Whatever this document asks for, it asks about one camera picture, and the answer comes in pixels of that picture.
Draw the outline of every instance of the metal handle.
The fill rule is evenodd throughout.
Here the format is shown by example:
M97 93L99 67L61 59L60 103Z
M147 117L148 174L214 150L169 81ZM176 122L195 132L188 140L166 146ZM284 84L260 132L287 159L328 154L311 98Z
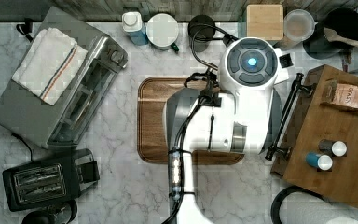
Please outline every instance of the metal handle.
M83 104L83 106L80 109L80 112L77 114L77 116L75 117L74 121L72 122L70 129L74 129L78 122L80 121L80 118L83 116L83 114L86 112L86 110L89 108L92 100L93 100L93 96L95 95L95 92L93 90L89 91L89 95L85 101L85 103Z

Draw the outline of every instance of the blue container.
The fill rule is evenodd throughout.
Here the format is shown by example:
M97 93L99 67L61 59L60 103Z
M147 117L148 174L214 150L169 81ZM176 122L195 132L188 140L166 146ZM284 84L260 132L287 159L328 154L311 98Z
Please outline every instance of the blue container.
M305 161L307 162L308 165L313 166L315 168L319 168L318 160L321 156L322 156L321 154L316 154L314 152L310 152L307 154Z
M333 166L333 160L331 157L327 155L316 154L314 152L308 153L305 161L308 165L323 171L328 171Z
M139 12L127 12L122 16L123 30L128 34L133 44L141 46L149 43L146 27Z

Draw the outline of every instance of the toaster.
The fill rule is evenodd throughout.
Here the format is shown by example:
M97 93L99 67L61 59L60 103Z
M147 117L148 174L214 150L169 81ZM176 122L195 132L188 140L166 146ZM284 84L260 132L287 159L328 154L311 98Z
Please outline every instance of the toaster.
M7 169L2 177L12 212L73 200L100 179L97 161L86 148Z

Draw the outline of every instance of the white countertop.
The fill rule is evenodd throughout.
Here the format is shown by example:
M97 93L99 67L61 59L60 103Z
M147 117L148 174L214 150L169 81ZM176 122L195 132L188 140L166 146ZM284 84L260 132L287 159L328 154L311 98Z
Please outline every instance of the white countertop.
M129 64L117 76L78 146L93 152L100 165L101 180L96 189L77 200L74 223L161 223L169 215L168 171L166 165L146 163L138 156L138 87L148 77L188 77L194 72L204 72L205 67L191 55L184 32L186 24L180 24L176 42L179 54L150 45L134 46L120 23L90 24L111 35L129 53ZM236 25L224 23L222 27L235 35ZM28 46L28 40L16 31L15 23L0 23L0 95ZM222 43L213 42L199 57L218 64L224 51ZM290 52L295 64L289 69L290 79L276 87L283 103L297 72L307 74L323 63L341 66L338 56L326 61L314 60L301 45ZM36 159L48 154L44 149L34 150ZM2 181L5 169L29 160L27 148L0 126L0 223L21 223L29 213L9 211ZM264 160L264 155L245 155L235 165L198 166L200 209L214 223L271 223L271 203L287 186L280 178L270 175L271 164Z

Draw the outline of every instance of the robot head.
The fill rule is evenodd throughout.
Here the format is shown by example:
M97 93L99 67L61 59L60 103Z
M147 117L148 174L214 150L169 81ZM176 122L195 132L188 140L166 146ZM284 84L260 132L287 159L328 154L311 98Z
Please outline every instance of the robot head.
M258 38L243 38L228 46L219 66L223 89L260 87L274 83L279 66L272 46Z

